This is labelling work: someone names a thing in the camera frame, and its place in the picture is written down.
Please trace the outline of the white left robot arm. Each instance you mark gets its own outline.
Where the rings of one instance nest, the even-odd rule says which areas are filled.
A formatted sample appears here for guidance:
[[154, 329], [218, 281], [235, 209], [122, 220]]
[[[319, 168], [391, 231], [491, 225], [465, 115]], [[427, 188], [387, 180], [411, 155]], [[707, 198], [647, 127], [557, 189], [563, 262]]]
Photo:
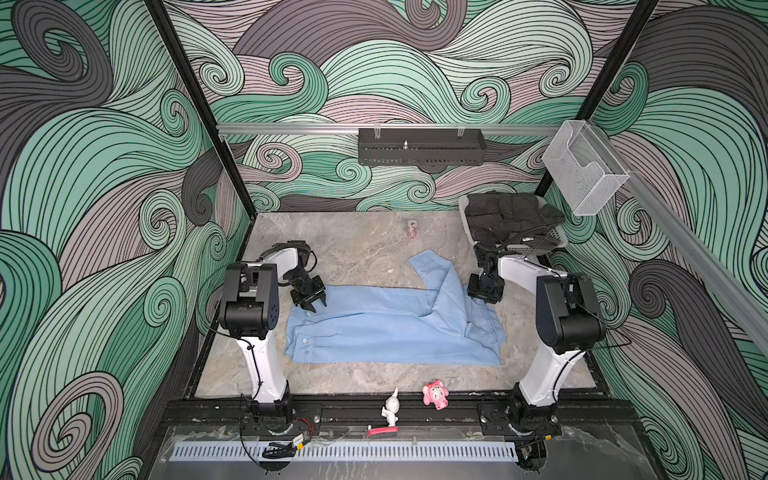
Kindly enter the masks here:
[[249, 410], [258, 420], [293, 420], [287, 377], [280, 366], [274, 330], [280, 317], [279, 293], [290, 289], [293, 305], [314, 313], [327, 304], [325, 285], [312, 276], [317, 256], [303, 240], [276, 243], [253, 262], [239, 261], [225, 270], [218, 321], [224, 335], [241, 349], [250, 375]]

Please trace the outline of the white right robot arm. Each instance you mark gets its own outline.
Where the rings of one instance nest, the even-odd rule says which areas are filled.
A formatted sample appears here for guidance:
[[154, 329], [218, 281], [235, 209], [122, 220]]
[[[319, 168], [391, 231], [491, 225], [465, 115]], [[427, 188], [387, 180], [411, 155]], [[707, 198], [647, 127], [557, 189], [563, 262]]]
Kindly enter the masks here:
[[499, 246], [476, 241], [473, 250], [481, 272], [470, 277], [469, 296], [496, 304], [507, 282], [535, 295], [539, 346], [513, 390], [507, 416], [514, 425], [552, 424], [562, 383], [575, 362], [603, 341], [608, 331], [593, 281], [582, 273], [555, 270], [506, 253]]

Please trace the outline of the light blue long sleeve shirt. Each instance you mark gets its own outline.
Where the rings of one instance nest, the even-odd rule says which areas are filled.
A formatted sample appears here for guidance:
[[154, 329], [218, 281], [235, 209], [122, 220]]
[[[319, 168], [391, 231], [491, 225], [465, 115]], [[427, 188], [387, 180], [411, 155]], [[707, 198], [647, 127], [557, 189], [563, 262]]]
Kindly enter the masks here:
[[329, 286], [310, 311], [295, 307], [285, 353], [296, 363], [499, 366], [505, 330], [467, 294], [454, 264], [432, 250], [410, 258], [421, 289]]

